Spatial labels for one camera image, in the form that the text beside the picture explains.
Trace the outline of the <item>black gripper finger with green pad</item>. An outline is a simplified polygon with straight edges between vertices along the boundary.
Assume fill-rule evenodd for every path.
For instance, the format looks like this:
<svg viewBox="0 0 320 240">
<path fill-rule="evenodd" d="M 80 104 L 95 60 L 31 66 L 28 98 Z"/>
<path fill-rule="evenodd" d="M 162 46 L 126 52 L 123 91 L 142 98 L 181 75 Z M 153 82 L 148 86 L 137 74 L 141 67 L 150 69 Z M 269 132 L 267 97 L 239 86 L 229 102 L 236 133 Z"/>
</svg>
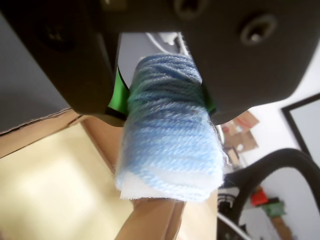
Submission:
<svg viewBox="0 0 320 240">
<path fill-rule="evenodd" d="M 79 115 L 122 127 L 115 96 L 120 34 L 104 14 L 123 0 L 3 0 L 0 10 L 39 67 Z"/>
<path fill-rule="evenodd" d="M 174 11 L 215 124 L 288 98 L 320 39 L 317 0 L 177 0 Z"/>
</svg>

